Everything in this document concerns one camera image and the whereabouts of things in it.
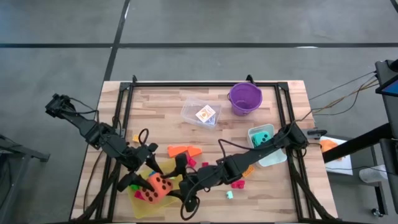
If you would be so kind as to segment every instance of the orange die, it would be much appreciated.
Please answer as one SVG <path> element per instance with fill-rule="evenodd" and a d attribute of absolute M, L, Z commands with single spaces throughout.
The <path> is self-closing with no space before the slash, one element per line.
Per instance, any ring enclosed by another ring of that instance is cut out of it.
<path fill-rule="evenodd" d="M 173 183 L 169 179 L 163 179 L 159 173 L 148 177 L 148 183 L 154 188 L 155 191 L 151 191 L 142 188 L 142 197 L 148 203 L 159 203 L 171 190 L 173 190 Z"/>

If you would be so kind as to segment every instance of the orange object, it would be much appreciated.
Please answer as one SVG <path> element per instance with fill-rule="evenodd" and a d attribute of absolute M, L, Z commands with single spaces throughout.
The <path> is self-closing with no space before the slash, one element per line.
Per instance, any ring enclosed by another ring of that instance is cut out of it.
<path fill-rule="evenodd" d="M 190 157 L 194 157 L 201 154 L 201 149 L 193 146 L 188 146 L 188 153 Z"/>
<path fill-rule="evenodd" d="M 173 158 L 176 155 L 185 152 L 186 150 L 188 150 L 187 146 L 169 146 L 169 147 L 167 147 L 167 152 L 169 153 L 170 158 Z"/>
<path fill-rule="evenodd" d="M 254 166 L 250 165 L 249 168 L 243 172 L 243 177 L 247 177 L 248 175 L 250 175 L 252 172 L 254 171 Z"/>
<path fill-rule="evenodd" d="M 333 149 L 334 147 L 338 146 L 337 143 L 335 143 L 332 140 L 326 139 L 326 140 L 322 140 L 319 142 L 319 144 L 321 144 L 321 150 L 322 152 L 327 152 L 330 149 Z"/>
<path fill-rule="evenodd" d="M 159 203 L 171 190 L 173 190 L 173 183 L 169 179 L 161 178 L 159 173 L 150 176 L 147 181 L 155 190 L 151 191 L 144 187 L 142 188 L 141 195 L 148 203 Z"/>

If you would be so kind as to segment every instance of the black metal frame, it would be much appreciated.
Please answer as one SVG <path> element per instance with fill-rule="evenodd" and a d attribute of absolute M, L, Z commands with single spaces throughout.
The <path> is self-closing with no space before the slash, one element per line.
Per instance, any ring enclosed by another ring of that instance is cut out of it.
<path fill-rule="evenodd" d="M 252 80 L 251 76 L 249 75 L 246 80 Z M 118 95 L 118 100 L 117 100 L 116 108 L 115 108 L 113 127 L 116 128 L 118 125 L 117 120 L 119 119 L 119 114 L 120 114 L 121 107 L 122 107 L 123 96 L 124 96 L 125 91 L 128 90 L 126 109 L 125 109 L 123 125 L 122 125 L 122 135 L 124 138 L 126 138 L 126 129 L 127 129 L 127 124 L 128 124 L 128 120 L 129 120 L 129 113 L 130 113 L 130 109 L 131 109 L 131 102 L 132 102 L 132 95 L 133 95 L 134 87 L 233 86 L 235 84 L 237 84 L 237 82 L 137 82 L 137 79 L 135 77 L 133 77 L 133 82 L 122 82 L 119 86 L 119 95 Z M 255 83 L 255 84 L 259 87 L 267 86 L 267 87 L 274 88 L 275 95 L 276 95 L 276 102 L 277 102 L 277 106 L 278 106 L 278 112 L 279 112 L 279 116 L 280 116 L 280 124 L 282 126 L 286 125 L 286 119 L 285 119 L 285 115 L 284 115 L 282 97 L 280 94 L 281 90 L 284 91 L 285 100 L 287 103 L 287 111 L 289 112 L 290 122 L 292 122 L 295 119 L 292 101 L 290 99 L 289 86 L 288 86 L 287 82 L 259 82 L 259 83 Z M 290 161 L 293 160 L 293 156 L 290 151 L 287 151 L 287 158 Z M 307 173 L 305 170 L 304 159 L 302 157 L 301 152 L 298 152 L 297 158 L 298 158 L 300 175 L 302 176 L 303 181 L 308 186 Z M 290 166 L 290 164 L 292 164 L 292 163 L 288 163 L 288 164 L 289 164 L 290 181 L 292 183 L 292 190 L 293 190 L 293 196 L 294 196 L 295 207 L 296 207 L 296 212 L 297 212 L 297 218 L 300 221 L 300 220 L 303 220 L 304 217 L 303 217 L 303 211 L 302 211 L 302 206 L 301 206 L 301 201 L 300 201 L 299 188 L 297 187 L 297 183 L 296 183 L 295 179 L 292 177 L 293 167 Z M 121 168 L 121 165 L 119 163 L 116 163 L 114 169 L 120 169 L 120 168 Z M 108 175 L 110 173 L 110 169 L 111 169 L 111 158 L 107 157 L 106 162 L 105 162 L 104 171 L 103 171 L 103 180 L 102 180 L 101 186 L 103 186 L 103 184 L 106 182 Z M 99 207 L 97 208 L 95 219 L 90 220 L 90 222 L 98 222 L 100 220 L 106 221 L 106 222 L 112 222 L 113 213 L 114 213 L 114 204 L 116 202 L 116 194 L 117 194 L 117 191 L 116 191 L 117 180 L 118 180 L 118 178 L 115 180 L 115 183 L 112 185 L 109 208 L 108 208 L 108 212 L 106 215 L 107 217 L 105 219 L 102 218 L 103 203 L 104 203 L 104 200 L 102 199 Z M 313 211 L 313 207 L 312 207 L 309 199 L 307 197 L 305 197 L 305 198 L 306 198 L 306 202 L 307 202 L 308 214 L 311 219 L 314 219 L 315 213 Z"/>

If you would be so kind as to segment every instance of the wooden table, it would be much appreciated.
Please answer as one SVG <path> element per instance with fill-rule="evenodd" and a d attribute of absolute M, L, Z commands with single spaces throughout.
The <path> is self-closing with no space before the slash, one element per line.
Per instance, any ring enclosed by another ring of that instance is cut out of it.
<path fill-rule="evenodd" d="M 310 111 L 307 92 L 303 81 L 287 81 L 296 118 L 302 118 Z M 105 82 L 99 99 L 99 118 L 111 124 L 118 97 L 120 82 Z M 148 143 L 159 145 L 156 150 L 158 162 L 169 159 L 167 146 L 195 145 L 201 147 L 203 154 L 195 157 L 198 162 L 215 164 L 222 157 L 217 139 L 223 138 L 247 146 L 246 135 L 249 128 L 262 124 L 272 124 L 275 131 L 280 128 L 280 118 L 275 100 L 275 90 L 261 87 L 263 102 L 259 109 L 247 116 L 236 116 L 231 112 L 231 103 L 227 99 L 230 87 L 135 87 L 127 129 L 127 141 L 143 128 L 149 129 Z M 180 112 L 186 97 L 193 96 L 202 100 L 217 101 L 222 105 L 222 112 L 217 127 L 209 130 L 183 121 Z M 285 97 L 282 94 L 285 117 L 288 119 Z M 313 128 L 310 115 L 299 122 L 301 128 Z M 225 146 L 227 154 L 244 152 L 233 146 Z M 71 218 L 82 213 L 83 196 L 93 164 L 100 151 L 88 148 L 80 183 L 76 193 Z M 105 159 L 99 162 L 88 191 L 89 204 L 100 189 Z M 331 194 L 328 176 L 319 146 L 311 144 L 304 158 L 310 188 L 326 210 L 337 217 L 335 203 Z M 292 186 L 287 162 L 270 167 L 255 166 L 256 170 L 245 178 L 244 189 L 233 190 L 234 199 L 228 200 L 226 192 L 230 185 L 213 187 L 210 192 L 198 192 L 200 208 L 190 222 L 295 222 Z M 123 168 L 121 177 L 127 173 Z M 304 217 L 308 217 L 304 196 L 301 192 Z M 107 211 L 109 196 L 106 197 L 104 210 Z M 114 222 L 182 222 L 180 218 L 181 202 L 175 202 L 152 215 L 136 219 L 127 197 L 127 190 L 118 192 L 114 210 Z"/>

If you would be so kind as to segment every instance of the white object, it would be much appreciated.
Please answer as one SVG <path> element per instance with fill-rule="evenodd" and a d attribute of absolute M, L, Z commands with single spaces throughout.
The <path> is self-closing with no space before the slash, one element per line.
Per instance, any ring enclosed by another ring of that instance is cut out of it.
<path fill-rule="evenodd" d="M 327 140 L 327 139 L 337 143 L 337 145 L 340 145 L 340 144 L 343 144 L 344 142 L 346 142 L 345 140 L 326 137 L 326 136 L 322 136 L 320 138 L 321 141 Z M 328 172 L 353 175 L 353 170 L 351 170 L 352 169 L 351 157 L 349 155 L 341 158 L 341 160 L 336 159 L 334 161 L 330 161 L 330 162 L 326 163 L 325 165 L 326 165 L 326 171 L 328 171 Z"/>
<path fill-rule="evenodd" d="M 265 124 L 262 126 L 258 126 L 255 128 L 251 128 L 248 130 L 248 143 L 250 147 L 254 147 L 251 138 L 260 132 L 267 131 L 269 135 L 273 138 L 274 137 L 274 125 L 272 124 Z M 278 164 L 280 162 L 285 162 L 287 156 L 282 152 L 282 149 L 278 149 L 275 152 L 269 154 L 268 156 L 259 160 L 259 165 L 262 167 L 267 167 L 271 165 Z"/>
<path fill-rule="evenodd" d="M 197 117 L 197 113 L 205 107 L 210 107 L 215 113 L 213 116 L 209 116 L 205 121 L 201 121 Z M 221 105 L 215 102 L 207 102 L 199 100 L 193 97 L 188 97 L 185 100 L 184 106 L 181 110 L 181 116 L 184 121 L 198 125 L 205 128 L 214 128 L 217 125 L 218 118 L 221 114 Z"/>
<path fill-rule="evenodd" d="M 359 178 L 365 183 L 374 183 L 382 180 L 387 180 L 387 173 L 385 165 L 374 166 L 371 168 L 361 169 Z"/>
<path fill-rule="evenodd" d="M 216 112 L 211 108 L 211 106 L 206 105 L 199 112 L 196 113 L 197 118 L 203 123 L 210 119 Z"/>

